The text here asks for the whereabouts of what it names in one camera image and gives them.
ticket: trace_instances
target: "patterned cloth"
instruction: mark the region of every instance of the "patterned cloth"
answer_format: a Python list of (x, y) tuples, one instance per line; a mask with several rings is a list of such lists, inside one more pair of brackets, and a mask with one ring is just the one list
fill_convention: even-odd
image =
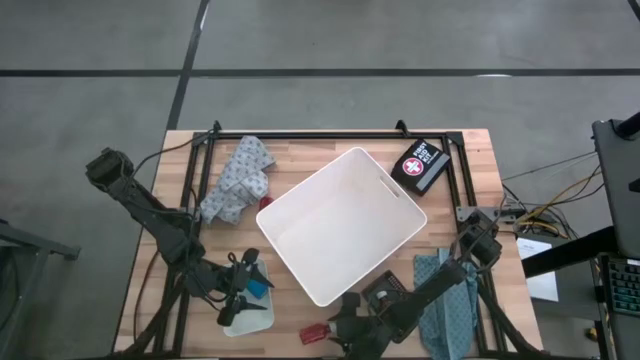
[[(416, 256), (414, 286), (433, 275), (449, 256), (449, 249), (438, 249), (437, 256)], [(460, 360), (473, 341), (477, 323), (478, 285), (475, 267), (463, 264), (468, 276), (465, 282), (451, 287), (427, 306), (418, 322), (420, 338), (434, 360)]]
[(257, 137), (243, 137), (224, 166), (216, 187), (200, 203), (204, 221), (210, 224), (217, 216), (238, 225), (242, 209), (267, 195), (269, 180), (262, 169), (275, 162), (276, 159)]

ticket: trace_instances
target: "keyboard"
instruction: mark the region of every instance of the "keyboard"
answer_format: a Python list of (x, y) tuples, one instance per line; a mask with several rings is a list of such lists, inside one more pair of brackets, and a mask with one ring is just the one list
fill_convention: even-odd
[(611, 261), (609, 284), (613, 311), (640, 317), (640, 265)]

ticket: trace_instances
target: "red object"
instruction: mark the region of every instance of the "red object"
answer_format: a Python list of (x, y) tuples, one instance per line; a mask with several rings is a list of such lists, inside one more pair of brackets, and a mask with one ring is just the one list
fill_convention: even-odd
[(424, 165), (422, 164), (422, 161), (416, 158), (408, 158), (404, 163), (402, 163), (402, 169), (407, 175), (418, 176), (422, 174)]
[(331, 334), (331, 329), (327, 324), (313, 324), (300, 330), (299, 334), (302, 344), (307, 345), (326, 338), (327, 335)]
[(273, 202), (272, 198), (270, 198), (268, 196), (265, 196), (262, 199), (260, 199), (260, 205), (258, 205), (258, 206), (259, 206), (260, 210), (262, 210), (262, 209), (266, 208), (267, 206), (269, 206), (269, 204), (271, 204), (272, 202)]

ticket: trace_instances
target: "white paper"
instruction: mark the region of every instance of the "white paper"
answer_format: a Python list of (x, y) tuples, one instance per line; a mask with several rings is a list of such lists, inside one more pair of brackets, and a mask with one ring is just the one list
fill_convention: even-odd
[[(518, 252), (521, 259), (541, 253), (551, 249), (551, 244), (534, 241), (524, 238), (518, 239)], [(556, 284), (556, 273), (549, 272), (527, 279), (529, 295), (536, 299), (558, 301), (558, 286)]]

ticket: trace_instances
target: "red cross logo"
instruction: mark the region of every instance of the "red cross logo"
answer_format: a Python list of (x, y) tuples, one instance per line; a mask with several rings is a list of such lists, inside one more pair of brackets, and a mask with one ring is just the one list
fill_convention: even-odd
[(422, 165), (422, 161), (416, 158), (408, 158), (402, 164), (402, 169), (407, 173), (407, 175), (416, 176), (422, 174), (424, 165)]

